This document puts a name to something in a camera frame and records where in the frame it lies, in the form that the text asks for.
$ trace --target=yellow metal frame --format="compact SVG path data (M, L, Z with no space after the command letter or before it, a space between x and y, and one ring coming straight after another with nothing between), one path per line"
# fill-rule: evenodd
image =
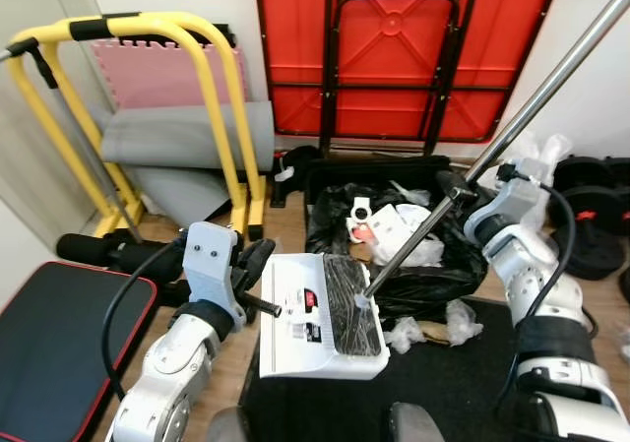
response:
M68 80L68 77L59 63L57 55L58 43L60 41L73 39L70 32L70 24L73 22L88 20L100 21L101 18L66 19L59 21L57 24L52 26L28 29L18 33L13 38L12 42L33 37L41 45L43 45L44 59L50 65L61 93L66 98L73 115L76 117L77 122L85 132L94 149L99 152L101 140L100 132L96 128L88 111L85 109L76 90ZM258 175L256 157L247 124L247 116L245 114L241 80L238 76L238 70L236 68L236 62L231 48L221 32L207 21L186 13L141 14L135 17L108 18L105 19L105 21L107 29L113 36L142 34L162 35L178 43L179 46L185 49L192 58L201 85L204 103L208 109L208 115L210 117L215 142L219 152L221 167L225 176L225 183L232 202L231 223L234 229L243 232L245 230L246 193L244 188L238 184L236 168L229 148L229 141L225 132L223 118L221 116L219 99L217 97L217 90L212 72L203 50L194 37L185 29L200 33L217 47L225 71L225 78L227 80L230 101L234 111L239 144L243 154L245 170L252 196L249 224L262 225L265 178ZM93 199L98 210L103 214L104 219L101 222L99 229L103 229L107 232L109 228L113 226L115 227L117 220L112 219L113 210L111 206L107 203L106 197L98 188L97 183L91 177L89 171L85 168L78 155L66 139L62 129L59 127L52 115L50 115L41 97L29 81L24 70L22 59L10 59L9 68L18 87L22 91L32 110L35 112L39 122L43 125L44 130L51 138L53 144L60 152L61 156L66 160L90 197ZM122 199L127 202L128 208L131 207L132 211L130 211L130 213L133 213L132 217L135 218L138 213L135 209L135 205L140 204L136 194L131 189L131 186L127 182L118 165L106 163L105 166L107 167L112 180L119 188Z

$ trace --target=black foam roller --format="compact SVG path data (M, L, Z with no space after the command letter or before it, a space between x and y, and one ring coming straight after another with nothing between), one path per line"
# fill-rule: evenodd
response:
M112 238L66 233L57 241L57 255L72 262L107 267L113 263L110 252L114 251L119 243L119 240Z
M126 244L121 250L117 265L124 273L134 273L149 257L165 244L136 245ZM157 283L170 283L179 278L182 273L184 253L181 250L170 250L147 267L142 276Z

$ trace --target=black trash bag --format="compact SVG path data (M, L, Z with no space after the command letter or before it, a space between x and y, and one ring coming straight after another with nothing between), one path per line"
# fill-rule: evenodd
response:
M441 199L431 192L429 209ZM305 251L308 253L349 254L346 218L356 196L370 198L372 212L387 204L407 200L389 183L328 186L317 196L308 221ZM446 303L474 293L487 272L487 263L478 248L468 242L453 215L445 217L433 233L444 243L442 267L399 268L376 292L380 317L443 321ZM370 266L372 280L382 267Z

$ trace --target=rolled mat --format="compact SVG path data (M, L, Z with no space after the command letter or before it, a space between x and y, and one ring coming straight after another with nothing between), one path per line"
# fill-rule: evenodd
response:
M218 173L190 168L128 167L125 170L181 227L203 221L229 200Z
M220 108L237 169L243 169L234 116ZM259 171L274 162L274 117L269 101L245 102ZM221 169L205 106L121 109L104 127L101 153L106 161L138 166Z

